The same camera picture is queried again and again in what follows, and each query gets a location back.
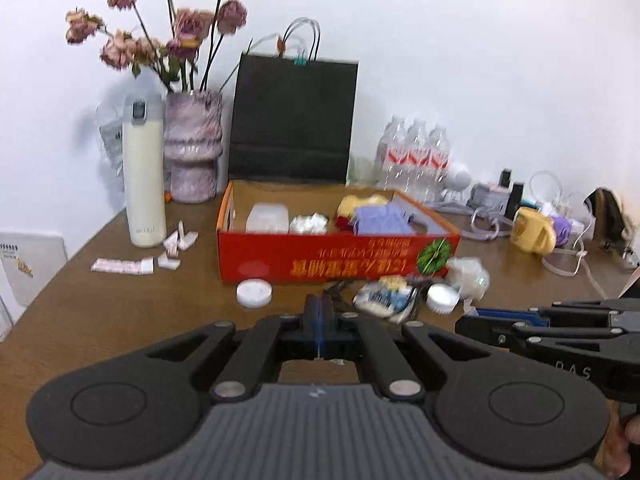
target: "white round device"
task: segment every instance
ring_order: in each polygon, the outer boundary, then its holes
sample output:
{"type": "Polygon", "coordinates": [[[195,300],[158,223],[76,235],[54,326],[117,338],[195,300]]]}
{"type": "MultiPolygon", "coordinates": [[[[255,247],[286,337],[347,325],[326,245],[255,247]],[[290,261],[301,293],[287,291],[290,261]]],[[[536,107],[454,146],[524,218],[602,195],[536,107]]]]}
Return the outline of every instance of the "white round device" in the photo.
{"type": "Polygon", "coordinates": [[[260,308],[271,303],[272,290],[264,280],[246,280],[236,288],[236,299],[247,308],[260,308]]]}
{"type": "Polygon", "coordinates": [[[436,314],[451,314],[460,301],[460,293],[449,285],[437,283],[427,291],[427,306],[436,314]]]}
{"type": "Polygon", "coordinates": [[[453,162],[444,177],[444,186],[452,191],[464,191],[471,185],[471,173],[461,162],[453,162]]]}

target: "thermos lid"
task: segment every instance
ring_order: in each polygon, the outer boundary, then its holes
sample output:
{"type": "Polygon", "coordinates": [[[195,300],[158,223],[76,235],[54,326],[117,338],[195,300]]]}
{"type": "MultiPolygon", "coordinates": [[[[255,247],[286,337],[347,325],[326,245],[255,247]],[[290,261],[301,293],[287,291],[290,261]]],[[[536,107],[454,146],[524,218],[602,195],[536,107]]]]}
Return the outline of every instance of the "thermos lid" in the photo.
{"type": "Polygon", "coordinates": [[[157,92],[128,94],[122,114],[124,123],[143,124],[164,120],[164,101],[157,92]]]}

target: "white lid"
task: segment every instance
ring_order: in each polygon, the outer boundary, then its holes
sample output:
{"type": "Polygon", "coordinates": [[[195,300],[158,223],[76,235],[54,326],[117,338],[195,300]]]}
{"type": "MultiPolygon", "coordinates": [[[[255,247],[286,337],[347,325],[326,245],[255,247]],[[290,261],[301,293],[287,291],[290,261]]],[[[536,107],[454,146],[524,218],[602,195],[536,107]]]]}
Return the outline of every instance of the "white lid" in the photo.
{"type": "Polygon", "coordinates": [[[247,308],[260,308],[271,303],[272,290],[264,280],[246,280],[238,285],[236,299],[247,308]]]}
{"type": "Polygon", "coordinates": [[[460,301],[460,293],[449,285],[437,283],[427,291],[427,306],[436,314],[450,314],[460,301]]]}

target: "water bottle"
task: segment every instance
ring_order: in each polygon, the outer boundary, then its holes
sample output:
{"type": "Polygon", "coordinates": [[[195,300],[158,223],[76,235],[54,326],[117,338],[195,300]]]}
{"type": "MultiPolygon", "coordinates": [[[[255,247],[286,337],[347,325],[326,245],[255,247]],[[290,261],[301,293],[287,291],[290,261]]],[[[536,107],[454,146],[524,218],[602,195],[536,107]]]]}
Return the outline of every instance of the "water bottle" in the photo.
{"type": "Polygon", "coordinates": [[[376,150],[376,160],[374,161],[373,166],[373,175],[374,178],[381,184],[383,184],[383,174],[382,169],[385,165],[386,159],[386,150],[389,148],[389,142],[393,139],[395,132],[398,129],[398,124],[403,124],[404,118],[393,116],[391,118],[391,122],[385,127],[385,132],[380,137],[380,142],[378,142],[378,149],[376,150]]]}
{"type": "Polygon", "coordinates": [[[451,145],[447,138],[447,129],[436,124],[429,134],[430,156],[426,183],[428,184],[424,192],[424,202],[437,202],[440,198],[443,185],[442,180],[449,166],[449,155],[451,145]]]}
{"type": "Polygon", "coordinates": [[[399,189],[406,191],[409,184],[409,176],[406,167],[408,156],[407,134],[404,129],[404,120],[392,121],[389,124],[389,138],[385,160],[382,165],[382,177],[380,186],[383,189],[399,189]]]}
{"type": "Polygon", "coordinates": [[[426,171],[430,157],[430,140],[426,121],[416,119],[409,128],[409,194],[421,202],[427,187],[426,171]]]}

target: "yellow object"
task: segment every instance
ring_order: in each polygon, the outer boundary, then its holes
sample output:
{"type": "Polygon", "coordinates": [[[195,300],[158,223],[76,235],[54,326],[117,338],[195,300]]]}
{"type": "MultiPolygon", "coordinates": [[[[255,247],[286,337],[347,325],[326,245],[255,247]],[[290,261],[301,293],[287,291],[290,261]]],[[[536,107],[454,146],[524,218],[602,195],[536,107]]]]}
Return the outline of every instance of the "yellow object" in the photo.
{"type": "Polygon", "coordinates": [[[20,272],[24,272],[30,278],[33,278],[33,273],[31,272],[31,267],[29,267],[24,261],[20,258],[17,259],[16,263],[18,264],[18,270],[20,272]]]}
{"type": "Polygon", "coordinates": [[[406,279],[402,276],[382,276],[378,281],[389,290],[401,290],[407,286],[406,279]]]}
{"type": "Polygon", "coordinates": [[[524,253],[551,254],[556,247],[553,220],[535,209],[521,207],[513,223],[511,243],[524,253]]]}
{"type": "Polygon", "coordinates": [[[349,195],[344,197],[342,202],[340,202],[338,216],[351,218],[357,207],[361,207],[363,205],[385,205],[388,203],[389,200],[382,195],[373,195],[369,198],[358,198],[357,196],[349,195]]]}

